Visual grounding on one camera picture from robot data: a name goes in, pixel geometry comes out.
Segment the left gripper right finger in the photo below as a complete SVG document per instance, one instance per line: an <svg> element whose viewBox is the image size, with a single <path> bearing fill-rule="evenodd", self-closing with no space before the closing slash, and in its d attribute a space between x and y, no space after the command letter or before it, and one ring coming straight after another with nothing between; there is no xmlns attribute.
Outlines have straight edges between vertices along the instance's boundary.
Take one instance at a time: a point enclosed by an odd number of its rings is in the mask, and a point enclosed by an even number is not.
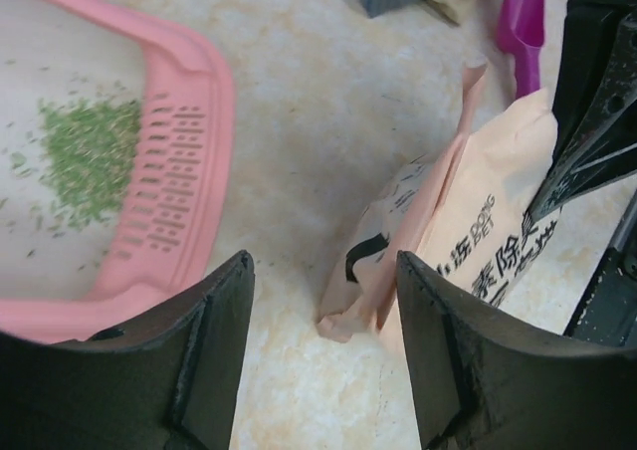
<svg viewBox="0 0 637 450"><path fill-rule="evenodd" d="M408 252L396 278L422 448L635 447L634 349L536 328Z"/></svg>

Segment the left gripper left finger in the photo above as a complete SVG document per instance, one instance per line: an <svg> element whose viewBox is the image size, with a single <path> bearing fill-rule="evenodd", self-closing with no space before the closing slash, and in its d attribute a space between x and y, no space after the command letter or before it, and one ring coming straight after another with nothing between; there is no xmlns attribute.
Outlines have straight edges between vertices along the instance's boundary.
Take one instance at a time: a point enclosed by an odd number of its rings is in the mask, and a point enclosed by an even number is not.
<svg viewBox="0 0 637 450"><path fill-rule="evenodd" d="M5 449L226 449L255 288L240 251L86 341L1 337Z"/></svg>

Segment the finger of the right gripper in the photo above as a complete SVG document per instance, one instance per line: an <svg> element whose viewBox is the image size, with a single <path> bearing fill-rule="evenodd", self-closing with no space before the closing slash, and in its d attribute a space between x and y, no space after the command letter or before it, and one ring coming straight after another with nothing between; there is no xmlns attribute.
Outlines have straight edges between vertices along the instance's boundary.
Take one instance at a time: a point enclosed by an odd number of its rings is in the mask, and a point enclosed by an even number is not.
<svg viewBox="0 0 637 450"><path fill-rule="evenodd" d="M619 23L596 94L531 202L545 217L568 201L636 172L636 13Z"/></svg>

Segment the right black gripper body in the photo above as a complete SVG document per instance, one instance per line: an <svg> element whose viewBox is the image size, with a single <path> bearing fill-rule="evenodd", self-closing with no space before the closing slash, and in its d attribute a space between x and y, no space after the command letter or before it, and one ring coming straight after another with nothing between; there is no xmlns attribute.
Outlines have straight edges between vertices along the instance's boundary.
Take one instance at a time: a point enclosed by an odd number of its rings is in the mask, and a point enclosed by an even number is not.
<svg viewBox="0 0 637 450"><path fill-rule="evenodd" d="M558 158L577 130L606 70L619 23L636 0L568 0L552 112Z"/></svg>

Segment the purple plastic scoop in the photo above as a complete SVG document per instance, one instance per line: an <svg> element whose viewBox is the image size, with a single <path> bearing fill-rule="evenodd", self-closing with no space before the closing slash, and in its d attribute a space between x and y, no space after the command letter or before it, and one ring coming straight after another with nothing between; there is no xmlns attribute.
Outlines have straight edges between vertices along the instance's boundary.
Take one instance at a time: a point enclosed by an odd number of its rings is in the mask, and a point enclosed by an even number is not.
<svg viewBox="0 0 637 450"><path fill-rule="evenodd" d="M497 27L499 49L514 58L516 99L540 88L544 0L503 0Z"/></svg>

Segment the beige cat litter bag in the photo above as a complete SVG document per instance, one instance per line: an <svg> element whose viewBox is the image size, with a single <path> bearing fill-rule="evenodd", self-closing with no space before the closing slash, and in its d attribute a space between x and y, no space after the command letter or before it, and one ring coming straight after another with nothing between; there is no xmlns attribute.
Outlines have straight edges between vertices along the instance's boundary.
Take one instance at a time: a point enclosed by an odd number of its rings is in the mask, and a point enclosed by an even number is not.
<svg viewBox="0 0 637 450"><path fill-rule="evenodd" d="M347 342L374 333L389 351L403 353L399 252L499 307L545 249L560 214L535 219L529 209L557 138L549 91L517 99L474 128L486 80L486 66L464 70L462 111L448 146L404 165L365 208L319 304L323 338Z"/></svg>

